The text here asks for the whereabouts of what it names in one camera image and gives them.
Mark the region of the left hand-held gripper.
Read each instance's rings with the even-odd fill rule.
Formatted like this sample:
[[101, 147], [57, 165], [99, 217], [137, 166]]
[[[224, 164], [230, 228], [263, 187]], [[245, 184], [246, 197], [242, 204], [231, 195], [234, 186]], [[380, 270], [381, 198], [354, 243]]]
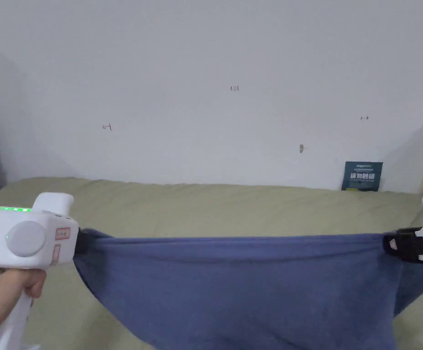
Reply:
[[[0, 272], [71, 263], [79, 232], [70, 216], [73, 201], [70, 194], [45, 192], [32, 208], [0, 206]], [[97, 230], [85, 229], [87, 241], [99, 238]]]

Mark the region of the person's left hand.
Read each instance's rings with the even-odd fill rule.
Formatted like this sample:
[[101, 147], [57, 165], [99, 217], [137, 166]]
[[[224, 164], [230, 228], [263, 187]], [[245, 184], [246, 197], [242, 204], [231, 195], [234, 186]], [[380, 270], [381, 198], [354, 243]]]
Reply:
[[46, 272], [40, 269], [0, 270], [0, 324], [9, 316], [23, 293], [41, 296]]

